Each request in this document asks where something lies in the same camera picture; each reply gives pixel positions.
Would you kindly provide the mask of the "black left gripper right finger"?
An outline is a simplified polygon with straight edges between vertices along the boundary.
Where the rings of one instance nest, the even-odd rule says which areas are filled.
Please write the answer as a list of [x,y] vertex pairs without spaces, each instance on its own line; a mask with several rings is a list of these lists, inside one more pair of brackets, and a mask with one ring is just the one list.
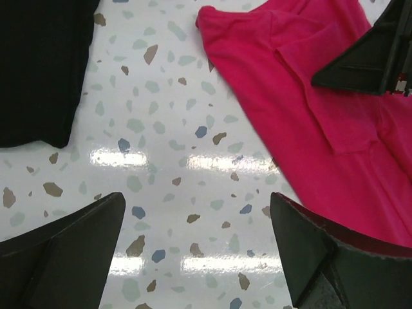
[[294,308],[411,308],[411,249],[324,218],[279,192],[270,217]]

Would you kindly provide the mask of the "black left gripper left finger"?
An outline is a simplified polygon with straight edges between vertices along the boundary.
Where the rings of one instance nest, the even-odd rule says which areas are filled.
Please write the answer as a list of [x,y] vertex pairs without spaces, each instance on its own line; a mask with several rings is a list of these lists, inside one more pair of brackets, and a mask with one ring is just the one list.
[[98,308],[126,201],[113,192],[1,242],[1,308]]

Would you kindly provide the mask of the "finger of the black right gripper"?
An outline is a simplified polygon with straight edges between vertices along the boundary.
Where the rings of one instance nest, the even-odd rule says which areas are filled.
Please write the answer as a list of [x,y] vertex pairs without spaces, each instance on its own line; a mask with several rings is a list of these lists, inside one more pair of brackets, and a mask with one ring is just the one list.
[[312,85],[410,96],[411,1],[390,1],[370,30],[313,75]]

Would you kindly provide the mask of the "pink t shirt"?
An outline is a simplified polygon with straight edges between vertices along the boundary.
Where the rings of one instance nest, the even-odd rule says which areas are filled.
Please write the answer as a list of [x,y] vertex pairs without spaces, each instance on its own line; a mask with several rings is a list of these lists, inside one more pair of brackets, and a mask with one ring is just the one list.
[[358,1],[203,6],[207,57],[302,204],[351,230],[411,246],[411,99],[318,88],[315,72],[369,28]]

